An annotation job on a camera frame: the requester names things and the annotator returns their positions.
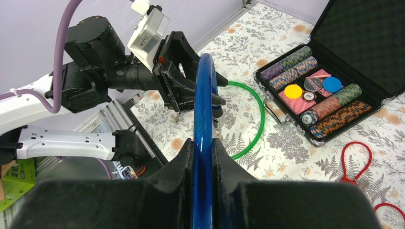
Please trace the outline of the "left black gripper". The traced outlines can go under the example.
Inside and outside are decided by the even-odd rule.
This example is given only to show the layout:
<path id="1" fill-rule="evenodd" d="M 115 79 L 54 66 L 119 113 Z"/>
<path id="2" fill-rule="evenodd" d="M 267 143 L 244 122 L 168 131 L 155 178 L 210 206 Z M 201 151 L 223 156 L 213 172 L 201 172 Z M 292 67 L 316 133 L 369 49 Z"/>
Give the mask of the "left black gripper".
<path id="1" fill-rule="evenodd" d="M 154 56 L 153 74 L 159 82 L 158 91 L 165 106 L 175 112 L 189 112 L 194 109 L 195 77 L 200 56 L 187 41 L 182 31 L 173 31 L 172 42 L 179 63 L 166 60 L 172 35 L 166 35 L 159 43 Z"/>

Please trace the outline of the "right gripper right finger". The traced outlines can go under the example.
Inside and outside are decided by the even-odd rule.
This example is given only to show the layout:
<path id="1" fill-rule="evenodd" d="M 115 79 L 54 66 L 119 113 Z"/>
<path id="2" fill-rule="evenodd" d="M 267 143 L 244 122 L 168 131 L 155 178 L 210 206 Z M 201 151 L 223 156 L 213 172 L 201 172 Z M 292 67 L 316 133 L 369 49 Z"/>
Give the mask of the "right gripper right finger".
<path id="1" fill-rule="evenodd" d="M 378 229 L 368 199 L 351 184 L 258 180 L 213 140 L 216 229 Z"/>

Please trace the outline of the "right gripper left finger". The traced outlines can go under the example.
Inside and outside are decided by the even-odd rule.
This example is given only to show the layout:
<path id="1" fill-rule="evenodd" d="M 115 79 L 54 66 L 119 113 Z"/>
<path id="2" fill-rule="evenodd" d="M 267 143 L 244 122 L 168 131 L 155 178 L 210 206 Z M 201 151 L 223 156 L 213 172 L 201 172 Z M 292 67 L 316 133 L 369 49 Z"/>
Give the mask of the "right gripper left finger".
<path id="1" fill-rule="evenodd" d="M 43 182 L 27 196 L 13 229 L 189 229 L 193 142 L 156 173 L 134 180 Z"/>

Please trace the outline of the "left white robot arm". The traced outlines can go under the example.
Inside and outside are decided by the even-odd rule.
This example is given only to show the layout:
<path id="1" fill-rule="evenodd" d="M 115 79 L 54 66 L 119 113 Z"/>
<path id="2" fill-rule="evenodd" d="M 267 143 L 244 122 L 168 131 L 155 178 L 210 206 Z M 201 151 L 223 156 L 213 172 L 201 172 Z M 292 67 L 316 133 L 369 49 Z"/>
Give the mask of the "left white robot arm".
<path id="1" fill-rule="evenodd" d="M 181 31 L 164 39 L 144 36 L 142 45 L 157 42 L 151 65 L 124 45 L 108 19 L 92 16 L 67 31 L 65 51 L 72 61 L 62 66 L 60 115 L 77 114 L 111 102 L 110 89 L 156 90 L 167 108 L 176 112 L 194 109 L 195 80 L 200 56 Z M 52 115 L 30 90 L 45 101 L 56 99 L 55 73 L 47 74 L 22 89 L 2 94 L 0 99 L 0 163 L 42 156 L 82 156 L 110 161 L 134 162 L 139 158 L 136 134 L 53 131 L 32 122 Z"/>

